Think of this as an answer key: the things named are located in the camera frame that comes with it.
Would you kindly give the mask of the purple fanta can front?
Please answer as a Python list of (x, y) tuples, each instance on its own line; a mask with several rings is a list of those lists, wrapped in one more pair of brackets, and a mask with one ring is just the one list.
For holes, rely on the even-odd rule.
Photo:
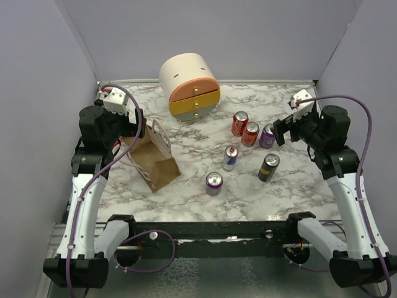
[(205, 190), (209, 196), (217, 196), (223, 186), (223, 177), (218, 172), (211, 172), (205, 178)]

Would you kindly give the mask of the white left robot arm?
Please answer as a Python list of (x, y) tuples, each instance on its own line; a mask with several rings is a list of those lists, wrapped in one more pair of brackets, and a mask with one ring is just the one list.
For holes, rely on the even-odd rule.
[(135, 110), (136, 123), (128, 114), (114, 114), (101, 106), (88, 106), (79, 113), (81, 137), (71, 160), (72, 191), (68, 219), (55, 257), (47, 258), (43, 272), (58, 287), (97, 288), (104, 286), (109, 262), (118, 246), (136, 240), (131, 215), (113, 215), (96, 236), (99, 201), (117, 161), (113, 147), (120, 137), (145, 135), (143, 110)]

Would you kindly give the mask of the silver blue energy drink can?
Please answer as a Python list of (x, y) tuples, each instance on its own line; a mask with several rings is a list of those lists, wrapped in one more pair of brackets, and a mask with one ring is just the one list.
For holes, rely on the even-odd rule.
[(225, 171), (232, 171), (236, 165), (239, 151), (235, 146), (227, 146), (224, 152), (223, 169)]

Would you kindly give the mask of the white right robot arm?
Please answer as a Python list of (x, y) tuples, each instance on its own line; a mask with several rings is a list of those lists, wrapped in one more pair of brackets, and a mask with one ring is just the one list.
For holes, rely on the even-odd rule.
[(338, 239), (309, 212), (290, 214), (286, 238), (312, 244), (329, 263), (335, 283), (342, 288), (375, 284), (396, 274), (396, 257), (380, 236), (365, 198), (364, 179), (357, 178), (359, 157), (345, 142), (350, 127), (347, 111), (339, 106), (312, 110), (300, 119), (290, 115), (272, 126), (278, 145), (284, 133), (303, 140), (314, 151), (314, 163), (337, 203), (346, 233)]

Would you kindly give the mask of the brown canvas bag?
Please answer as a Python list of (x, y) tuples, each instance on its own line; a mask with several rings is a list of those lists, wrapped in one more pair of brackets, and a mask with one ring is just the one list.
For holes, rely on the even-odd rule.
[(171, 139), (157, 118), (146, 125), (145, 136), (136, 140), (127, 158), (153, 193), (182, 174), (172, 156)]

